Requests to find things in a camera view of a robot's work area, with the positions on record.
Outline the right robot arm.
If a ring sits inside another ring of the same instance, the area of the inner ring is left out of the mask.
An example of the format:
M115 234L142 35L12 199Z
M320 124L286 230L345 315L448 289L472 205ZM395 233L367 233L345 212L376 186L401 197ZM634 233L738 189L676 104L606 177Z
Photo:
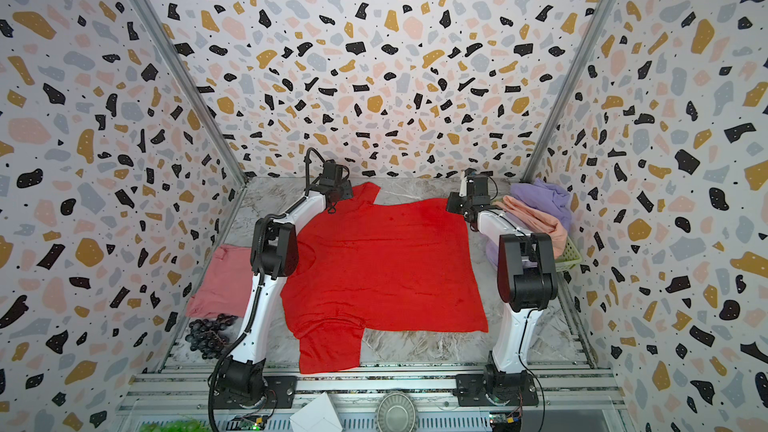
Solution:
M466 169L446 210L462 216L470 229L497 248L497 291L504 304L499 336L480 374L456 377L461 407L521 407L539 404L539 381L528 366L537 322L557 298L551 237L514 222L491 203L489 177Z

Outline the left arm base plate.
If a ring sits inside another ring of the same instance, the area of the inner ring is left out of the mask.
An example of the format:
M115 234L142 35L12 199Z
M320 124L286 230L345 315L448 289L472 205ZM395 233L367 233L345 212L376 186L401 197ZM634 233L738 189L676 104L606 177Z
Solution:
M212 410L290 409L293 406L298 377L293 375L258 376L255 379L222 381L209 402Z

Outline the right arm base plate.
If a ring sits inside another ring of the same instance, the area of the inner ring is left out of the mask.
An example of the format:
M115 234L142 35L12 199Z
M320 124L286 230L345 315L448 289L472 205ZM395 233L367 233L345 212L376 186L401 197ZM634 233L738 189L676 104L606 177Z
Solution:
M460 407L527 407L539 404L534 379L527 372L502 375L459 374L455 376L455 381L453 395Z

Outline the red t-shirt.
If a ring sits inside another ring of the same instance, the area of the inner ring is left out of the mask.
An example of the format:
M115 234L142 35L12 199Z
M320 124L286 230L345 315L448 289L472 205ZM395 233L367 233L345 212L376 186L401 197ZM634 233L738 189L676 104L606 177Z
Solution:
M298 234L298 266L281 298L303 374L358 367L368 329L489 329L463 217L444 198L380 205L380 190L354 187Z

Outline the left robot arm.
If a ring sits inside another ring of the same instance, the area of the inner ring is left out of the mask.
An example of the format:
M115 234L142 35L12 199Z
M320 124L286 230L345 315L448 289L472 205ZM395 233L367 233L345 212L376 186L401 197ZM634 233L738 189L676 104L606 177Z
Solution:
M310 177L306 156L303 195L286 211L268 214L254 226L249 264L253 272L244 322L234 342L222 353L208 385L208 412L226 407L279 405L286 392L270 392L264 378L268 335L280 293L299 262L298 234L317 215L335 211L353 197L349 168L332 159L322 161L318 177Z

